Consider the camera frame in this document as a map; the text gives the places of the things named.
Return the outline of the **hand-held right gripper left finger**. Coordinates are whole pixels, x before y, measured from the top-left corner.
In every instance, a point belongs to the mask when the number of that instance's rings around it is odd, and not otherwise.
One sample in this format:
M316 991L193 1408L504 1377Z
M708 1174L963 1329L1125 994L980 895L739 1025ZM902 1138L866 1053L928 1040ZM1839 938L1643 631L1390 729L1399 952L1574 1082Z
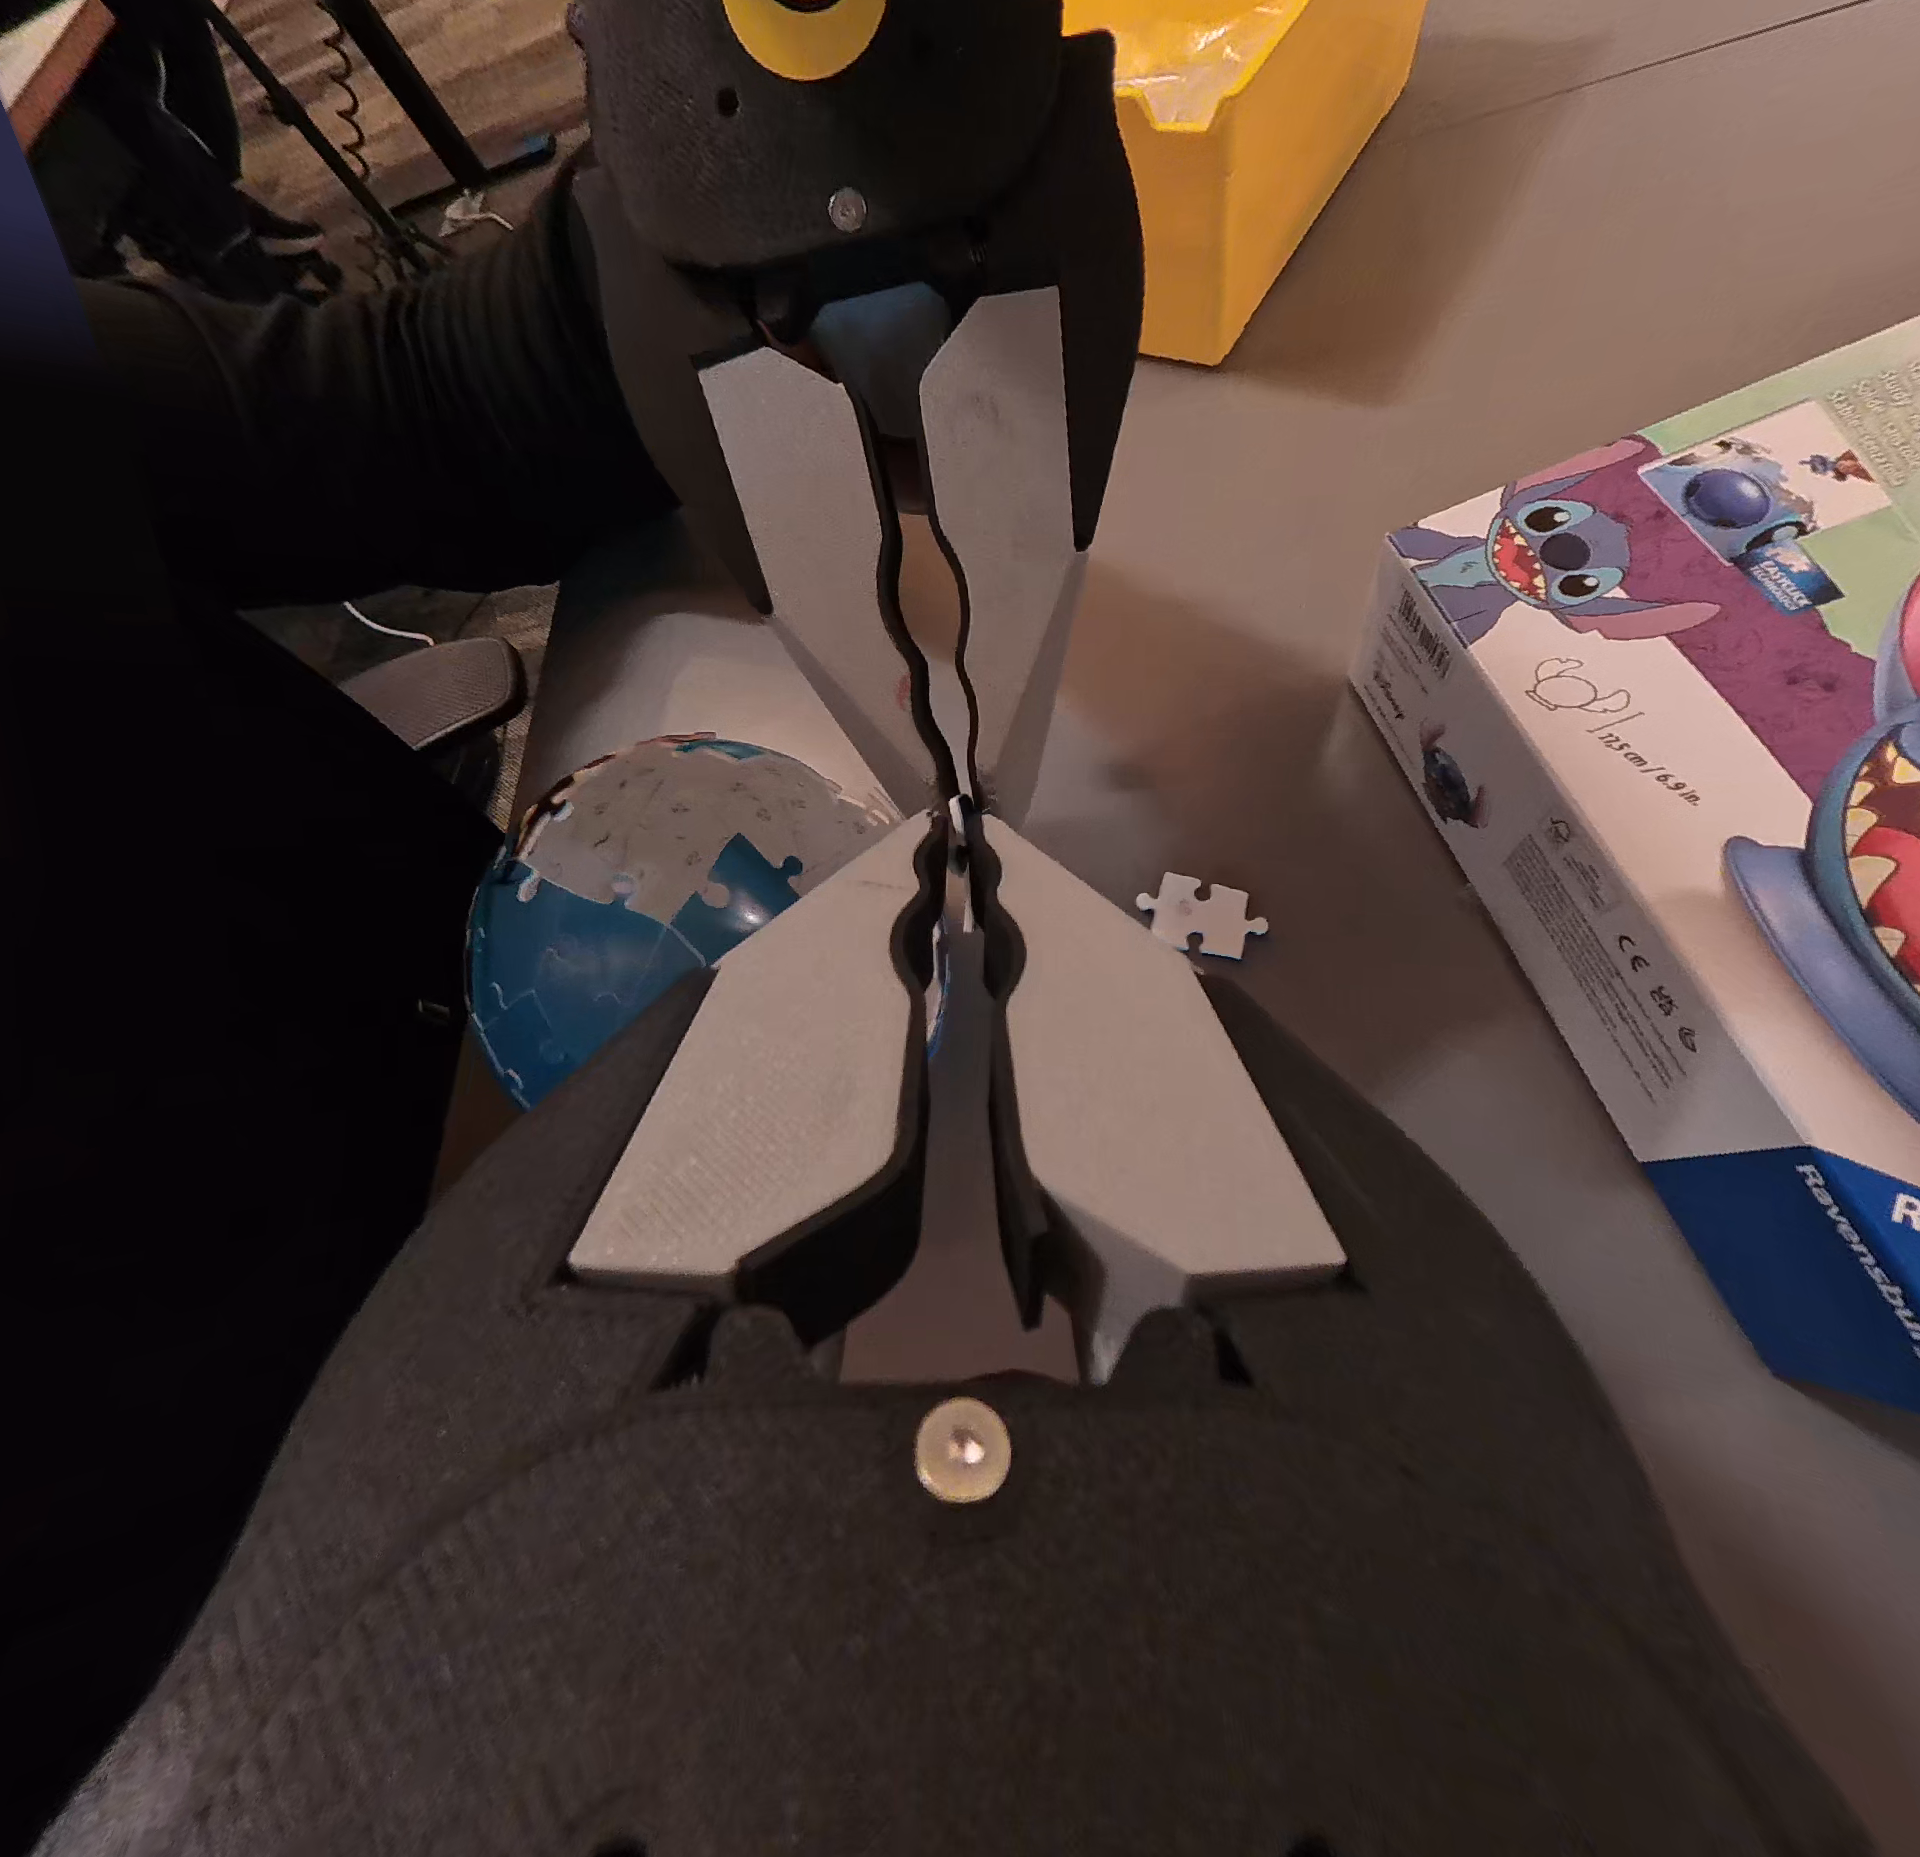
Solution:
M919 1250L948 817L886 830L725 953L565 1265L828 1341Z

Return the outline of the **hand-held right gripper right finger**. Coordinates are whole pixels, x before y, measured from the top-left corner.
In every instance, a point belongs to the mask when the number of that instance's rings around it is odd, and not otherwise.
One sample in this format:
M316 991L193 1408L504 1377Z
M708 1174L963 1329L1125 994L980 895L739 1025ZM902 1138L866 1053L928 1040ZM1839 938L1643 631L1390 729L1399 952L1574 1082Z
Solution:
M1053 1301L1081 1382L1160 1309L1345 1268L1188 959L994 813L970 813L991 1022L988 1143L1023 1323Z

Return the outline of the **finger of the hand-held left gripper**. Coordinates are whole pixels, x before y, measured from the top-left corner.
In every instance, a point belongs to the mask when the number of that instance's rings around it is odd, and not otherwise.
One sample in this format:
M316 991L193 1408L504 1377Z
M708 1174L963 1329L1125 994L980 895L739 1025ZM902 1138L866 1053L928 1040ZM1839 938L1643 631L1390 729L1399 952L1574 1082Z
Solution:
M959 599L956 679L972 802L1032 811L1078 611L1063 308L1056 285L985 295L921 388L926 516Z
M779 642L901 813L947 811L953 762L901 616L901 516L872 414L781 350L700 368Z

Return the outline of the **blue monster-mouth puzzle ball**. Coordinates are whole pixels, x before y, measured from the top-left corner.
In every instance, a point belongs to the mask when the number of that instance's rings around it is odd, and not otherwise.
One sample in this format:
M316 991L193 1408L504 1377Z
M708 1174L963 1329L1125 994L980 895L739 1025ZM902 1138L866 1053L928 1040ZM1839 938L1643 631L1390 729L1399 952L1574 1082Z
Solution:
M896 827L886 796L856 796L819 771L713 734L635 741L559 781L521 820L477 887L467 930L467 994L477 1036L523 1108L589 1061L677 982L704 974L763 926L771 955L718 986L765 1005L800 964L825 992L803 1050L848 1053L880 1077L924 1009L909 1005L887 959L892 916L806 905Z

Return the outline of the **person's left forearm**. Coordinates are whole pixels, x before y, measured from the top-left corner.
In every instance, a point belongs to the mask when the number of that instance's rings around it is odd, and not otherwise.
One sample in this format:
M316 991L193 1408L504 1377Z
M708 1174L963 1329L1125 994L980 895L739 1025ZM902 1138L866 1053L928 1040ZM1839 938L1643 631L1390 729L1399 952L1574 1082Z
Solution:
M569 160L432 278L320 304L77 280L123 486L233 611L513 590L680 506L615 382Z

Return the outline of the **puzzle ball cardboard box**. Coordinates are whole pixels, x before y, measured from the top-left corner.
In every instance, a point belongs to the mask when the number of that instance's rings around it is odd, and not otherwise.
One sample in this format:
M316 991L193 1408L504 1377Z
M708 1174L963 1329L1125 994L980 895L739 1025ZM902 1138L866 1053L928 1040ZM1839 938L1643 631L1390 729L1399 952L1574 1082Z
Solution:
M1390 532L1352 686L1762 1364L1915 1412L1915 317Z

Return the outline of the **black office chair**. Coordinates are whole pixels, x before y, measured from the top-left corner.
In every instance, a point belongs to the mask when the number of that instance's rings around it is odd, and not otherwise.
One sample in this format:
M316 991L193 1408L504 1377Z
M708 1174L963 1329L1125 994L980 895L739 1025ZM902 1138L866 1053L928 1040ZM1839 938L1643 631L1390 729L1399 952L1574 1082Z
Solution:
M397 654L339 689L411 753L432 758L501 730L526 704L519 652L499 638L459 638Z

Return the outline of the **yellow plastic bin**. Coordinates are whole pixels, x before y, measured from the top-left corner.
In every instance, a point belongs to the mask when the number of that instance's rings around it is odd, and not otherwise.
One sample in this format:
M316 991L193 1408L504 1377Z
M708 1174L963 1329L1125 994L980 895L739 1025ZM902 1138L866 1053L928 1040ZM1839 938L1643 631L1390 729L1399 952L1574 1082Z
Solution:
M1163 131L1117 85L1159 22L1217 22L1269 0L1065 0L1065 30L1115 36L1115 111L1140 243L1139 352L1219 365L1401 99L1428 0L1296 0L1272 52L1212 126Z

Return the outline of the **clear plastic bag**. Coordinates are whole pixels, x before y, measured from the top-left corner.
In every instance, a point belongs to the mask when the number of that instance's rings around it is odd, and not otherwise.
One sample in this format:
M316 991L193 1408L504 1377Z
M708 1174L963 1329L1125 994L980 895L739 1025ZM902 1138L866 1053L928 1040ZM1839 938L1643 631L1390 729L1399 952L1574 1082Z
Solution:
M1115 82L1135 91L1163 131L1201 132L1231 93L1261 67L1296 0L1269 0L1209 22L1159 22L1129 46Z

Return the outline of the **person's dark clothed torso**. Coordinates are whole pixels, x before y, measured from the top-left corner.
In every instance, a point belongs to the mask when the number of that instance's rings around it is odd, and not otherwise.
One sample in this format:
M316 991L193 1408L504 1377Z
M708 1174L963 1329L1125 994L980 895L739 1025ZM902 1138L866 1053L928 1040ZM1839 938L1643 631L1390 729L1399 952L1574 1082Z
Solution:
M1 1836L32 1848L218 1579L418 1223L496 834L160 530L3 585Z

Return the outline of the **black table frame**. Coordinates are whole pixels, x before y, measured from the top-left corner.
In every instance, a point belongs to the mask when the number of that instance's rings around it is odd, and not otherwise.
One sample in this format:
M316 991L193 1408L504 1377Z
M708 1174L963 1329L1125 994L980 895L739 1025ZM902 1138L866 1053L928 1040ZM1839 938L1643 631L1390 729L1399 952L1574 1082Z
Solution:
M449 255L449 239L479 223L505 227L490 204L490 192L556 158L551 132L526 137L509 158L485 161L456 126L437 93L399 43L372 0L314 0L326 20L324 47L336 56L336 88L346 101L346 142L333 142L314 121L307 104L267 65L262 52L228 15L228 0L191 0L218 41L242 65L264 96L267 113L305 142L346 192L359 228L371 243L371 278L411 280ZM429 154L444 172L443 185L423 189L386 207L372 192L371 165L363 161L359 99L353 64L363 61L371 76L397 101L401 116L420 135Z

